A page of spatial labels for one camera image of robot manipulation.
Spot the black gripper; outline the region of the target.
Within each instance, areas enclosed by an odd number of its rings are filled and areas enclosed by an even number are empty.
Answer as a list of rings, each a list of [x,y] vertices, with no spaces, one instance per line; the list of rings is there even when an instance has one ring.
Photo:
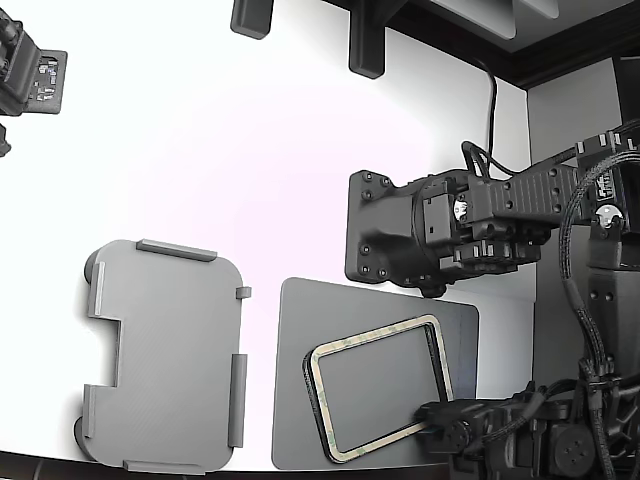
[[[517,436],[543,404],[540,392],[521,392],[506,400],[458,399],[428,402],[415,421],[423,434],[447,438],[452,479],[530,479],[532,466],[516,464]]]

